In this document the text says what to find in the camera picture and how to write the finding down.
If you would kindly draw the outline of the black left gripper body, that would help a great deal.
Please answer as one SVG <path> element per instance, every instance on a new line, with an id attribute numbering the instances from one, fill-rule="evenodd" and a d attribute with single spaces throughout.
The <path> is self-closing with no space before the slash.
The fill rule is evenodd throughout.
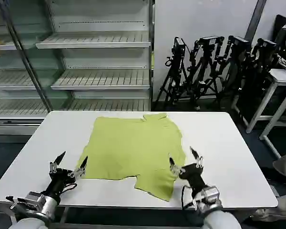
<path id="1" fill-rule="evenodd" d="M 65 188 L 70 187 L 67 191 L 77 187 L 75 177 L 71 177 L 71 170 L 58 168 L 56 172 L 49 173 L 51 182 L 41 193 L 45 196 L 60 196 L 64 193 Z"/>

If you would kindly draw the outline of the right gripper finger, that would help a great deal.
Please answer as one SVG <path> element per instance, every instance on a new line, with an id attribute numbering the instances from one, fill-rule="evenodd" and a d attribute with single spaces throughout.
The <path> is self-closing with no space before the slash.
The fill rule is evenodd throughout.
<path id="1" fill-rule="evenodd" d="M 185 174 L 185 169 L 178 166 L 172 157 L 169 157 L 170 171 L 177 177 L 183 176 Z"/>
<path id="2" fill-rule="evenodd" d="M 197 168 L 203 168 L 203 157 L 199 156 L 198 153 L 192 148 L 190 147 L 190 150 L 194 156 L 194 158 L 196 159 L 196 167 Z"/>

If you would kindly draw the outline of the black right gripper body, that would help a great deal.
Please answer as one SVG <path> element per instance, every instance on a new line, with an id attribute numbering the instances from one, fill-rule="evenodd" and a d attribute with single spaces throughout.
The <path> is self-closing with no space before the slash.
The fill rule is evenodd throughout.
<path id="1" fill-rule="evenodd" d="M 201 191 L 207 187 L 201 175 L 204 167 L 196 163 L 181 167 L 182 172 L 179 175 L 180 179 L 187 180 L 192 191 Z"/>

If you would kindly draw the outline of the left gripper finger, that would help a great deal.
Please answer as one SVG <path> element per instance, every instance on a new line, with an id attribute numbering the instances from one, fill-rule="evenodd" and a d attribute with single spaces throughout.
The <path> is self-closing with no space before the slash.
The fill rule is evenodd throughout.
<path id="1" fill-rule="evenodd" d="M 82 164 L 74 171 L 68 174 L 71 178 L 80 178 L 85 174 L 88 156 L 83 160 Z"/>
<path id="2" fill-rule="evenodd" d="M 50 174 L 54 174 L 57 172 L 58 169 L 58 165 L 61 163 L 61 161 L 63 160 L 64 156 L 65 156 L 65 151 L 60 154 L 59 156 L 56 157 L 56 159 L 53 162 L 50 162 Z"/>

